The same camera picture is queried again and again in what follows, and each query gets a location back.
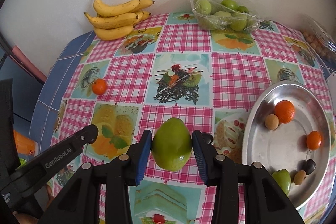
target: mint leaf picture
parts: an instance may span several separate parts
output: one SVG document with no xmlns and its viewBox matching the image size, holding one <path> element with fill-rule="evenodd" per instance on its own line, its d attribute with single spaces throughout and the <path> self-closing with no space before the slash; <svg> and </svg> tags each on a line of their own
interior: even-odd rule
<svg viewBox="0 0 336 224">
<path fill-rule="evenodd" d="M 128 145 L 124 139 L 118 136 L 113 136 L 110 140 L 110 143 L 113 143 L 114 147 L 117 149 L 123 149 Z"/>
<path fill-rule="evenodd" d="M 232 34 L 225 34 L 225 36 L 227 38 L 230 38 L 230 39 L 238 39 L 238 37 L 236 37 L 235 35 L 232 35 Z"/>
<path fill-rule="evenodd" d="M 215 124 L 218 123 L 221 119 L 215 116 Z"/>
<path fill-rule="evenodd" d="M 251 41 L 250 39 L 246 39 L 246 38 L 239 38 L 238 41 L 239 42 L 243 42 L 245 44 L 251 44 L 251 43 L 253 43 L 253 41 Z"/>
<path fill-rule="evenodd" d="M 101 127 L 101 132 L 105 138 L 113 138 L 113 132 L 105 125 Z"/>
</svg>

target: printed food picture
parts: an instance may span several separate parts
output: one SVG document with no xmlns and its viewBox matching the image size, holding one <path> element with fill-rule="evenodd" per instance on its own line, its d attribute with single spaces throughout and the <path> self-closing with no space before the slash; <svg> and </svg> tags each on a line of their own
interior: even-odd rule
<svg viewBox="0 0 336 224">
<path fill-rule="evenodd" d="M 147 102 L 209 105 L 207 54 L 157 55 L 153 74 Z"/>
<path fill-rule="evenodd" d="M 215 112 L 214 146 L 236 163 L 242 162 L 242 145 L 247 112 Z"/>
<path fill-rule="evenodd" d="M 202 186 L 175 186 L 142 180 L 130 187 L 134 224 L 193 224 L 198 216 Z"/>
<path fill-rule="evenodd" d="M 131 32 L 117 50 L 116 56 L 154 52 L 162 27 L 135 30 Z"/>
<path fill-rule="evenodd" d="M 97 126 L 99 133 L 85 153 L 104 161 L 126 153 L 133 141 L 138 112 L 135 106 L 97 103 L 91 123 Z"/>
<path fill-rule="evenodd" d="M 86 64 L 82 69 L 71 97 L 87 99 L 96 98 L 96 95 L 92 91 L 92 84 L 95 80 L 104 77 L 108 64 L 108 60 Z"/>
<path fill-rule="evenodd" d="M 54 129 L 52 131 L 53 136 L 55 136 L 56 138 L 58 138 L 59 136 L 59 129 L 61 127 L 61 123 L 63 120 L 63 116 L 64 116 L 64 112 L 65 112 L 65 108 L 67 107 L 67 100 L 61 100 L 61 105 L 59 106 L 59 111 L 57 114 L 57 118 L 56 121 L 54 123 Z"/>
<path fill-rule="evenodd" d="M 224 30 L 212 30 L 210 32 L 214 51 L 260 54 L 254 39 L 249 33 Z"/>
<path fill-rule="evenodd" d="M 167 24 L 197 23 L 193 13 L 170 13 Z"/>
<path fill-rule="evenodd" d="M 280 33 L 276 25 L 269 20 L 264 20 L 263 22 L 261 22 L 259 29 L 264 29 L 266 31 Z"/>
<path fill-rule="evenodd" d="M 74 160 L 64 166 L 56 175 L 55 180 L 60 186 L 64 186 L 68 180 L 74 175 L 79 168 L 81 155 L 77 156 Z"/>
<path fill-rule="evenodd" d="M 270 59 L 265 59 L 265 63 L 272 84 L 281 80 L 290 80 L 303 85 L 305 84 L 298 65 Z"/>
<path fill-rule="evenodd" d="M 287 43 L 292 47 L 299 62 L 304 65 L 318 67 L 315 59 L 315 53 L 306 45 L 305 42 L 290 37 L 284 37 Z"/>
</svg>

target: kiwi slice picture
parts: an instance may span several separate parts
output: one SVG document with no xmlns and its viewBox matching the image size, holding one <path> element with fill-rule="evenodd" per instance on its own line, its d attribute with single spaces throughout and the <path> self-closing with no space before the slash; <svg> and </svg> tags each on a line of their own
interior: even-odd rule
<svg viewBox="0 0 336 224">
<path fill-rule="evenodd" d="M 190 75 L 184 82 L 183 85 L 189 88 L 196 86 L 201 80 L 201 74 Z"/>
</svg>

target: screw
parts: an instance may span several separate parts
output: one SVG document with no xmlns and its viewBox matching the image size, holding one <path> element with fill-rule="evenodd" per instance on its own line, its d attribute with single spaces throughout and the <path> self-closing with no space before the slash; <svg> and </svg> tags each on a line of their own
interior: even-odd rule
<svg viewBox="0 0 336 224">
<path fill-rule="evenodd" d="M 223 160 L 225 160 L 225 156 L 223 154 L 217 154 L 216 155 L 216 160 L 223 161 Z"/>
<path fill-rule="evenodd" d="M 255 161 L 253 163 L 253 166 L 257 169 L 261 169 L 263 167 L 263 164 L 261 162 Z"/>
<path fill-rule="evenodd" d="M 85 162 L 85 163 L 82 164 L 82 168 L 84 170 L 89 169 L 90 167 L 91 167 L 91 163 L 89 163 L 89 162 Z"/>
<path fill-rule="evenodd" d="M 127 154 L 121 154 L 121 155 L 119 156 L 119 159 L 120 159 L 120 160 L 128 160 L 128 159 L 129 159 L 129 155 L 127 155 Z"/>
</svg>

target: plastic wrap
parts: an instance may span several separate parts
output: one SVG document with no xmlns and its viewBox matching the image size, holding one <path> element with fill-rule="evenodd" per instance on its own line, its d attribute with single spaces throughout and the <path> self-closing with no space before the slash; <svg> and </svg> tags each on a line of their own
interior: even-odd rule
<svg viewBox="0 0 336 224">
<path fill-rule="evenodd" d="M 329 69 L 336 70 L 336 43 L 324 27 L 305 15 L 302 33 L 325 65 Z"/>
<path fill-rule="evenodd" d="M 224 5 L 221 5 L 223 0 L 208 0 L 211 4 L 211 13 L 208 15 L 199 13 L 200 10 L 200 1 L 198 0 L 194 3 L 194 0 L 190 0 L 192 11 L 197 19 L 199 26 L 205 30 L 232 30 L 238 32 L 253 32 L 260 26 L 260 23 L 263 21 L 263 18 L 257 13 L 255 5 L 248 0 L 234 0 L 238 5 L 246 6 L 249 10 L 249 13 L 241 13 L 234 11 Z M 216 12 L 223 11 L 228 12 L 231 16 L 216 16 L 213 15 Z M 245 20 L 246 16 L 246 25 L 242 30 L 233 30 L 231 28 L 232 23 Z"/>
</svg>

